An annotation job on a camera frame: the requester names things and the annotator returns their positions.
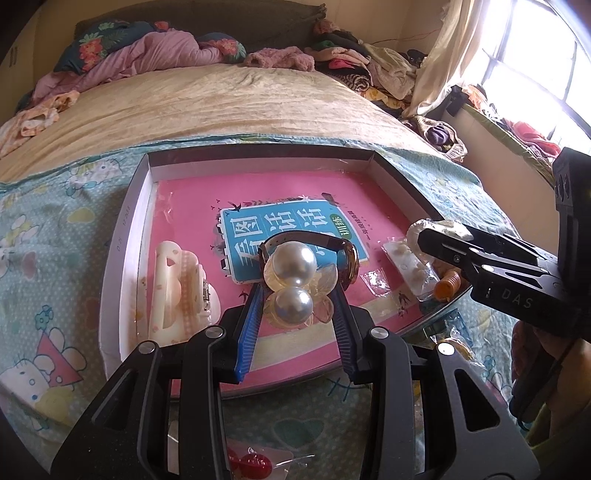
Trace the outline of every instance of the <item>curtain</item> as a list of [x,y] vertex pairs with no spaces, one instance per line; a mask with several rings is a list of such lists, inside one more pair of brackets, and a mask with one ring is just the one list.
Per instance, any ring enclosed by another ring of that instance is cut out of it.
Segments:
[[435,45],[417,70],[410,106],[404,117],[424,115],[460,82],[478,51],[491,0],[451,0]]

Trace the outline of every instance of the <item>window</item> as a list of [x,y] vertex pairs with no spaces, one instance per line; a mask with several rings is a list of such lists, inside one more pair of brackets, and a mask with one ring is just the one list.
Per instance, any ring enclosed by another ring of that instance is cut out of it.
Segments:
[[501,116],[591,154],[591,62],[543,1],[492,1],[467,75]]

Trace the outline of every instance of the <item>screw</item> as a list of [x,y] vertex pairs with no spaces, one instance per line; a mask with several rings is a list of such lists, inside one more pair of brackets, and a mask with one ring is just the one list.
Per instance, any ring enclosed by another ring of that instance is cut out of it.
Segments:
[[205,335],[209,338],[220,338],[223,335],[223,328],[214,325],[205,330]]
[[453,355],[453,352],[456,351],[453,345],[450,345],[449,343],[440,343],[437,345],[437,350],[443,355]]
[[156,350],[156,344],[150,341],[142,342],[139,344],[138,350],[141,354],[147,355],[148,353],[152,353],[154,350]]
[[371,329],[371,336],[374,338],[384,339],[388,336],[388,331],[382,327],[374,327]]

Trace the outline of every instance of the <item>window frame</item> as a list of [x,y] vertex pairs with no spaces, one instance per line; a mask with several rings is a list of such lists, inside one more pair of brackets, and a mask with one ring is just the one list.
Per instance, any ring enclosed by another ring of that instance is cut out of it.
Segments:
[[[503,36],[501,37],[501,42],[499,43],[499,45],[496,48],[496,52],[495,54],[490,54],[488,53],[486,50],[484,50],[483,48],[481,49],[487,56],[488,56],[488,65],[486,67],[485,73],[482,77],[482,81],[480,82],[481,85],[484,85],[484,83],[491,77],[493,70],[497,67],[497,66],[503,66],[504,68],[508,69],[509,71],[511,71],[512,73],[515,73],[519,76],[521,76],[522,78],[524,78],[525,80],[527,80],[528,82],[531,82],[532,84],[536,85],[536,87],[538,87],[540,90],[542,90],[544,93],[546,93],[547,95],[549,95],[551,98],[554,99],[554,101],[556,101],[556,103],[561,107],[562,111],[571,118],[571,120],[581,129],[583,130],[583,132],[591,139],[591,125],[589,125],[568,103],[567,103],[567,98],[569,96],[569,92],[570,92],[570,88],[572,86],[573,83],[573,78],[574,78],[574,68],[575,68],[575,64],[577,61],[577,54],[579,53],[579,50],[581,49],[581,46],[579,45],[579,42],[577,41],[576,37],[574,39],[574,52],[573,52],[573,57],[572,57],[572,61],[571,61],[571,66],[570,66],[570,74],[569,74],[569,79],[566,85],[566,90],[564,92],[564,96],[562,98],[557,97],[555,94],[553,94],[551,91],[549,91],[546,87],[544,87],[543,85],[539,84],[538,82],[536,82],[533,78],[529,77],[528,75],[526,75],[525,73],[513,68],[512,66],[506,64],[504,62],[504,58],[505,58],[505,52],[506,52],[506,48],[507,48],[507,43],[509,41],[509,36],[511,34],[511,29],[513,28],[513,17],[514,17],[514,13],[515,13],[515,7],[517,6],[518,2],[530,2],[532,4],[534,4],[535,6],[542,8],[550,13],[552,13],[553,15],[557,15],[556,12],[554,11],[554,9],[552,9],[551,6],[549,6],[548,4],[542,3],[538,0],[511,0],[511,4],[509,6],[510,10],[509,10],[509,15],[507,16],[507,21],[505,24],[505,31],[503,32]],[[548,135],[548,140],[552,140],[552,136],[554,135],[554,132],[556,131],[556,125],[554,126],[554,128],[552,129],[552,131],[550,132],[550,134]]]

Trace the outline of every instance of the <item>wall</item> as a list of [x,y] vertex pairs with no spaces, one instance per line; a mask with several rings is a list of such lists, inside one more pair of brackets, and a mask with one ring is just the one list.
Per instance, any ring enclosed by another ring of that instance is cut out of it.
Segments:
[[[298,0],[309,5],[326,4],[327,17],[341,28],[350,30],[364,41],[374,42],[398,38],[407,12],[418,0]],[[420,0],[418,3],[439,2]],[[141,3],[138,0],[48,0],[41,7],[37,23],[34,54],[34,78],[50,72],[61,52],[72,41],[74,26],[80,20],[92,18],[117,8]]]
[[12,117],[20,98],[35,86],[33,50],[38,19],[39,11],[33,15],[12,44],[12,49],[17,49],[16,63],[10,66],[9,51],[0,64],[0,125]]
[[418,37],[418,39],[400,40],[396,44],[396,49],[407,51],[414,48],[423,53],[429,53],[443,25],[441,10],[448,3],[449,0],[414,0],[404,19],[404,28],[399,38]]
[[455,117],[446,112],[442,120],[452,125],[466,144],[468,156],[463,165],[480,178],[523,239],[556,255],[558,212],[554,189],[465,110]]

